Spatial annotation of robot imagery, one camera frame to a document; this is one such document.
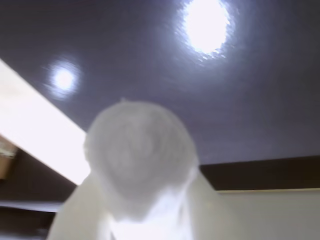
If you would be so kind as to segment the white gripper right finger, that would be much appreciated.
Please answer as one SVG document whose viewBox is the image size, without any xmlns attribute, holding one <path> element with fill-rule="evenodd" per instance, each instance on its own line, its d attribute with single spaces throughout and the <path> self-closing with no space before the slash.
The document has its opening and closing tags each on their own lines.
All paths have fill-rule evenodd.
<svg viewBox="0 0 320 240">
<path fill-rule="evenodd" d="M 185 195 L 193 240 L 233 240 L 234 218 L 199 168 L 190 171 Z"/>
</svg>

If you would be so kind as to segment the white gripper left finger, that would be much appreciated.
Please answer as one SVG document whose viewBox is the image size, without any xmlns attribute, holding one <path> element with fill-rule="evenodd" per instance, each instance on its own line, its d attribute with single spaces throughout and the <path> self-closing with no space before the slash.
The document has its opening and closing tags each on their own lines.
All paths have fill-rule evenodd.
<svg viewBox="0 0 320 240">
<path fill-rule="evenodd" d="M 88 176 L 54 217 L 48 240 L 111 240 L 109 213 L 99 189 Z"/>
</svg>

